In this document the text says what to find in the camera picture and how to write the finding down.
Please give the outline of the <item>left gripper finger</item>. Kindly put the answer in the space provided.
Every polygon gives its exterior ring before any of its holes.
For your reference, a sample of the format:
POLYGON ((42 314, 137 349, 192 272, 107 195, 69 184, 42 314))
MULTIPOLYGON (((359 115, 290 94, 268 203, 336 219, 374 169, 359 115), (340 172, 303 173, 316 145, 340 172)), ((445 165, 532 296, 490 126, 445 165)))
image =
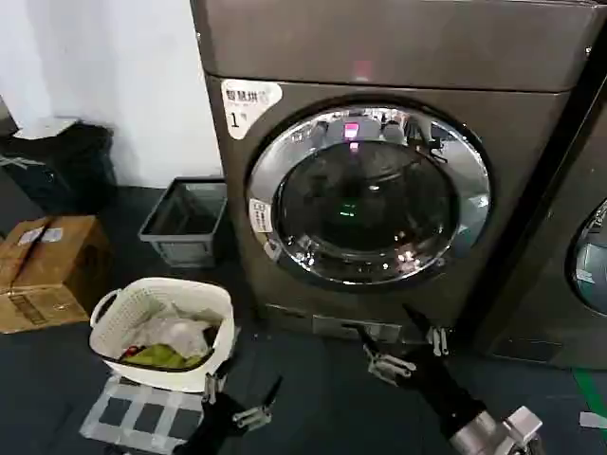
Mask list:
POLYGON ((231 417, 231 421, 235 426, 237 428, 261 428, 269 424, 272 420, 272 407, 276 401, 282 383, 283 378, 279 376, 268 391, 261 405, 235 413, 231 417))
POLYGON ((225 377, 233 365, 233 358, 224 360, 213 373, 206 373, 205 389, 202 394, 202 403, 213 405, 216 402, 216 394, 220 390, 225 377))

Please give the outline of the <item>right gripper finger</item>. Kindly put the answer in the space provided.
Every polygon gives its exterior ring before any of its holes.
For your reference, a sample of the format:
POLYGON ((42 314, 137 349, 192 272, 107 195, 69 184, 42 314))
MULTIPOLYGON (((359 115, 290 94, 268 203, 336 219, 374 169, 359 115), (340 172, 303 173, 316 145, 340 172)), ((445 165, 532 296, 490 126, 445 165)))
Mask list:
POLYGON ((408 348, 405 351, 406 355, 448 356, 450 354, 448 346, 448 334, 450 330, 443 326, 433 325, 429 318, 411 306, 404 305, 403 308, 423 338, 423 343, 408 348))
POLYGON ((397 387, 400 387, 405 380, 413 376, 416 366, 412 362, 382 352, 361 325, 355 325, 355 330, 368 358, 368 373, 397 387))

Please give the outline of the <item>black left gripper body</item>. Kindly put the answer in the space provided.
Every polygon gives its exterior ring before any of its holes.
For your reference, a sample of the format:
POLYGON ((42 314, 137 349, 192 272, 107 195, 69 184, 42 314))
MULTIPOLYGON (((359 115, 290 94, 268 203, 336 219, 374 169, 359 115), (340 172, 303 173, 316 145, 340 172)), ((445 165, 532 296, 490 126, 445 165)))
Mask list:
POLYGON ((185 443, 173 449, 173 454, 218 454, 230 437, 244 434, 234 423, 233 415, 244 411, 245 407, 227 394, 217 392, 215 401, 203 402, 202 407, 200 425, 185 443))

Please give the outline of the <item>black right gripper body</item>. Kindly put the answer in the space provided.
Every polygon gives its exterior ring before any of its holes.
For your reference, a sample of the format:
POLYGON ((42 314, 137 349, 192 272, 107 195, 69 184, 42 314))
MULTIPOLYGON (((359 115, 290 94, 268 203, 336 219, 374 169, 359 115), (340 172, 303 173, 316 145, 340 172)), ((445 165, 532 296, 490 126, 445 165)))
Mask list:
POLYGON ((456 382, 432 352, 411 352, 410 361, 415 365, 411 384, 437 415, 444 435, 454 435, 487 409, 456 382))

